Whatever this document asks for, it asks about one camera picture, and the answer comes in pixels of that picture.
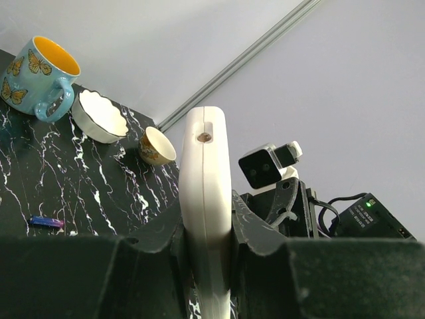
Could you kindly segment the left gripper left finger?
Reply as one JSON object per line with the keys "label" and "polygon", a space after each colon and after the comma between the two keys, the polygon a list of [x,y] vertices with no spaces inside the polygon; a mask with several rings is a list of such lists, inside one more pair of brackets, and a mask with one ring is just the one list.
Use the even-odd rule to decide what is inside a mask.
{"label": "left gripper left finger", "polygon": [[178,203],[127,236],[2,237],[2,318],[184,318]]}

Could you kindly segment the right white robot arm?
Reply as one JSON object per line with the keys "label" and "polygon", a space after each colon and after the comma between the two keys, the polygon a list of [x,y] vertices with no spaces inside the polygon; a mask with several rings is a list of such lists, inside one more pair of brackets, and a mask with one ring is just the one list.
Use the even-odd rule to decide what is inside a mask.
{"label": "right white robot arm", "polygon": [[416,239],[372,193],[324,202],[291,177],[257,195],[233,191],[232,200],[234,209],[241,205],[243,216],[253,213],[285,237]]}

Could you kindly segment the blue purple battery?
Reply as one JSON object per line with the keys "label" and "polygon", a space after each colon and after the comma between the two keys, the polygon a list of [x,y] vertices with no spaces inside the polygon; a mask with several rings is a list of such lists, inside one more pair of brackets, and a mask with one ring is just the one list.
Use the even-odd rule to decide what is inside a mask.
{"label": "blue purple battery", "polygon": [[64,226],[64,221],[61,221],[59,219],[48,218],[48,217],[31,216],[29,218],[29,224],[46,226],[46,227],[54,227],[54,228],[62,228]]}

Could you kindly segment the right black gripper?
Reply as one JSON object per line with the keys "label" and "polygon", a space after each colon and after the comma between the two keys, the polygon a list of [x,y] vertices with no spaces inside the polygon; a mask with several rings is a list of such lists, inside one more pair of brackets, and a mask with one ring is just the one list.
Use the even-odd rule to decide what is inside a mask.
{"label": "right black gripper", "polygon": [[285,237],[332,237],[322,217],[315,212],[316,207],[335,211],[330,204],[320,201],[316,192],[305,183],[290,177],[277,182],[276,187],[257,195],[232,192],[233,207],[238,204],[244,214],[253,213],[265,224]]}

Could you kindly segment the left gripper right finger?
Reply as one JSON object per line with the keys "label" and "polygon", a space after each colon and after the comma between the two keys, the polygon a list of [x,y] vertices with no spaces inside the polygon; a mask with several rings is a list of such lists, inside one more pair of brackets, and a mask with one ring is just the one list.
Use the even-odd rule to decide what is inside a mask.
{"label": "left gripper right finger", "polygon": [[231,294],[241,318],[423,318],[424,245],[287,238],[232,194]]}

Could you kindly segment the white remote control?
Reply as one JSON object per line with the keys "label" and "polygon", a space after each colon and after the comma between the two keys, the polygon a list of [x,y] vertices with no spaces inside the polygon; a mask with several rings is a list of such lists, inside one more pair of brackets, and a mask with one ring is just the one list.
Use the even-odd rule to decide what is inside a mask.
{"label": "white remote control", "polygon": [[179,203],[202,318],[230,318],[231,174],[224,112],[186,117]]}

